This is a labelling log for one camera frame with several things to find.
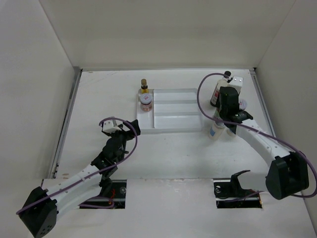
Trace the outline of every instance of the black bottle cap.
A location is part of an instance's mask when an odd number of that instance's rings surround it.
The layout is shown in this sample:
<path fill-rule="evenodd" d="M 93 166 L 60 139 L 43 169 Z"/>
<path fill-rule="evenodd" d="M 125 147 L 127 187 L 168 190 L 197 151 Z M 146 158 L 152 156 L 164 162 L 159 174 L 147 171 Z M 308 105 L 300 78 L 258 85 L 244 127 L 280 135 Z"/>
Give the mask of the black bottle cap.
<path fill-rule="evenodd" d="M 227 75 L 227 76 L 231 76 L 231 72 L 230 71 L 226 71 L 224 74 Z"/>

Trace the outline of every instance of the cable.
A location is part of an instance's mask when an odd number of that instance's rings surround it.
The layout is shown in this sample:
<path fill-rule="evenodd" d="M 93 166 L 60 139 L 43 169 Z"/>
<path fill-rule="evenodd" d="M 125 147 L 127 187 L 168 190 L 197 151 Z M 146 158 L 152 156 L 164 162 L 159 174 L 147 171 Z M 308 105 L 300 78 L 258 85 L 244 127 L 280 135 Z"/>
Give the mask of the cable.
<path fill-rule="evenodd" d="M 107 198 L 107 197 L 97 196 L 97 197 L 92 197 L 92 198 L 90 198 L 90 199 L 93 199 L 93 198 L 105 198 L 105 199 L 108 199 L 109 202 L 111 202 L 111 205 L 105 207 L 105 206 L 97 206 L 97 205 L 89 205 L 89 204 L 80 204 L 79 206 L 80 206 L 80 207 L 89 207 L 89 208 L 99 208 L 99 209 L 110 209 L 110 208 L 114 207 L 114 201 L 111 200 L 111 199 L 109 199 L 109 198 Z"/>
<path fill-rule="evenodd" d="M 52 193 L 52 194 L 50 194 L 50 195 L 48 195 L 48 196 L 46 196 L 46 197 L 43 197 L 43 198 L 37 200 L 36 202 L 33 202 L 33 203 L 31 203 L 31 204 L 29 204 L 29 205 L 23 207 L 22 209 L 20 209 L 19 211 L 16 212 L 16 215 L 19 215 L 21 212 L 24 212 L 25 210 L 27 210 L 27 209 L 29 209 L 29 208 L 31 208 L 31 207 L 33 207 L 33 206 L 39 204 L 40 202 L 43 202 L 43 201 L 45 201 L 45 200 L 47 200 L 47 199 L 49 199 L 49 198 L 51 198 L 51 197 L 53 197 L 53 196 L 56 196 L 56 195 L 58 195 L 58 194 L 60 194 L 60 193 L 62 193 L 62 192 L 64 192 L 64 191 L 66 191 L 66 190 L 68 190 L 68 189 L 70 189 L 70 188 L 72 188 L 72 187 L 74 187 L 74 186 L 80 184 L 80 183 L 81 183 L 82 181 L 84 181 L 85 179 L 89 179 L 90 177 L 92 177 L 92 176 L 94 176 L 94 175 L 96 175 L 96 174 L 99 174 L 99 173 L 101 173 L 101 172 L 103 172 L 103 171 L 106 171 L 106 170 L 112 169 L 113 167 L 116 167 L 117 165 L 121 164 L 122 162 L 124 162 L 125 160 L 127 160 L 127 159 L 132 155 L 132 153 L 135 151 L 135 148 L 137 147 L 137 144 L 138 144 L 138 134 L 137 134 L 137 132 L 135 131 L 134 127 L 133 127 L 129 122 L 127 122 L 126 120 L 123 120 L 123 119 L 120 119 L 120 118 L 114 118 L 114 117 L 105 118 L 105 119 L 101 120 L 101 121 L 99 122 L 99 125 L 101 125 L 101 124 L 102 124 L 104 121 L 106 121 L 106 120 L 118 120 L 118 121 L 124 122 L 124 123 L 133 131 L 133 133 L 134 133 L 134 135 L 135 135 L 135 144 L 134 144 L 134 147 L 133 147 L 133 149 L 131 150 L 131 152 L 130 152 L 123 160 L 121 160 L 120 162 L 118 162 L 118 163 L 116 163 L 116 164 L 114 164 L 114 165 L 111 165 L 111 166 L 109 166 L 109 167 L 103 168 L 102 170 L 96 171 L 96 172 L 94 172 L 94 173 L 92 173 L 92 174 L 90 174 L 90 175 L 84 177 L 84 179 L 78 180 L 77 182 L 75 182 L 75 183 L 73 183 L 73 184 L 71 184 L 71 185 L 69 185 L 69 186 L 67 186 L 67 187 L 65 187 L 65 188 L 63 188 L 63 189 L 61 189 L 61 190 L 59 190 L 59 191 L 57 191 L 57 192 L 54 192 L 54 193 Z"/>
<path fill-rule="evenodd" d="M 236 123 L 236 122 L 214 119 L 214 118 L 208 116 L 208 115 L 204 112 L 204 110 L 202 109 L 202 106 L 201 106 L 201 104 L 200 104 L 200 102 L 199 102 L 199 92 L 200 92 L 200 89 L 201 89 L 201 87 L 202 87 L 203 82 L 204 82 L 208 77 L 213 76 L 213 75 L 221 75 L 221 76 L 224 76 L 224 77 L 226 77 L 226 78 L 228 77 L 227 75 L 222 74 L 222 73 L 210 73 L 210 74 L 206 75 L 206 76 L 202 79 L 202 81 L 201 81 L 200 84 L 199 84 L 198 90 L 197 90 L 197 104 L 198 104 L 199 110 L 202 112 L 202 114 L 203 114 L 205 117 L 207 117 L 208 119 L 213 120 L 213 121 L 215 121 L 215 122 L 222 122 L 222 123 L 225 123 L 225 124 L 237 125 L 237 126 L 241 126 L 241 127 L 247 128 L 247 129 L 249 129 L 249 130 L 252 130 L 252 131 L 254 131 L 254 132 L 256 132 L 256 133 L 259 133 L 259 134 L 262 135 L 262 136 L 266 136 L 266 137 L 268 137 L 268 138 L 270 138 L 270 139 L 276 140 L 277 142 L 279 142 L 279 143 L 281 143 L 281 144 L 287 146 L 288 148 L 290 148 L 290 149 L 292 149 L 293 151 L 295 151 L 296 153 L 298 153 L 298 154 L 305 160 L 305 162 L 307 163 L 307 165 L 311 168 L 311 170 L 312 170 L 312 172 L 313 172 L 313 175 L 314 175 L 314 178 L 315 178 L 316 188 L 315 188 L 315 191 L 314 191 L 312 194 L 309 194 L 309 195 L 295 195 L 295 194 L 293 194 L 292 196 L 294 196 L 294 197 L 300 197 L 300 198 L 311 198 L 311 197 L 315 197 L 315 196 L 317 195 L 317 172 L 316 172 L 316 170 L 314 169 L 312 163 L 306 158 L 306 156 L 305 156 L 300 150 L 296 149 L 294 146 L 292 146 L 291 144 L 289 144 L 288 142 L 286 142 L 286 141 L 284 141 L 284 140 L 282 140 L 282 139 L 279 139 L 279 138 L 276 138 L 276 137 L 274 137 L 274 136 L 272 136 L 272 135 L 266 134 L 266 133 L 264 133 L 264 132 L 262 132 L 262 131 L 259 131 L 259 130 L 255 129 L 255 128 L 253 128 L 253 127 L 250 127 L 250 126 L 247 126 L 247 125 L 243 125 L 243 124 L 239 124 L 239 123 Z"/>
<path fill-rule="evenodd" d="M 235 198 L 235 199 L 232 199 L 232 200 L 226 200 L 226 201 L 224 201 L 224 202 L 238 202 L 238 201 L 243 201 L 244 199 L 246 199 L 246 198 L 248 198 L 248 197 L 252 197 L 252 196 L 254 196 L 254 195 L 259 194 L 260 192 L 263 192 L 263 191 L 253 192 L 253 193 L 250 193 L 250 194 L 247 195 L 247 196 Z"/>

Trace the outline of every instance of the jar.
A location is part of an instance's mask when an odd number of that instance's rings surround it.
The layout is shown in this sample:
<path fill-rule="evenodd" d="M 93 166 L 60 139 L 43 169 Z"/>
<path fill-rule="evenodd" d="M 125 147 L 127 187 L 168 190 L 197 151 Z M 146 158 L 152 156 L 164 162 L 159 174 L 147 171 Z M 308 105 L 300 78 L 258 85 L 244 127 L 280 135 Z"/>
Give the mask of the jar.
<path fill-rule="evenodd" d="M 152 96 L 149 93 L 141 94 L 140 96 L 141 109 L 145 112 L 152 110 Z"/>

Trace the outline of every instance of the wall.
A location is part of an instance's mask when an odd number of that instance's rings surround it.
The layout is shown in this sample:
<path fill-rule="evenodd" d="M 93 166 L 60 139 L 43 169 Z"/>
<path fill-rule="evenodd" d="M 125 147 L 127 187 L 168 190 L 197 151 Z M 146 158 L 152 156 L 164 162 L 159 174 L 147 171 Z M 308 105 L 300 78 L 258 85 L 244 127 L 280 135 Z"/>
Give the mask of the wall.
<path fill-rule="evenodd" d="M 0 32 L 1 185 L 46 177 L 74 71 L 38 0 L 1 1 Z"/>
<path fill-rule="evenodd" d="M 294 0 L 41 0 L 75 66 L 255 67 Z"/>
<path fill-rule="evenodd" d="M 256 72 L 276 134 L 317 168 L 317 1 L 297 0 Z M 315 182 L 311 176 L 311 193 Z M 306 200 L 317 225 L 317 198 Z"/>

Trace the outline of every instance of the yellow bottle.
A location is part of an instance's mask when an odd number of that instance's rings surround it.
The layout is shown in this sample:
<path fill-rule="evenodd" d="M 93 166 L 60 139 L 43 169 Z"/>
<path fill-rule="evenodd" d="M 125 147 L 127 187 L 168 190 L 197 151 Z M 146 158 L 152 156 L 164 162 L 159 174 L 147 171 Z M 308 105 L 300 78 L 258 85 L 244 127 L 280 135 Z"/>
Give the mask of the yellow bottle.
<path fill-rule="evenodd" d="M 148 85 L 147 85 L 147 80 L 146 79 L 142 79 L 141 80 L 141 94 L 144 93 L 149 93 L 149 89 L 148 89 Z"/>

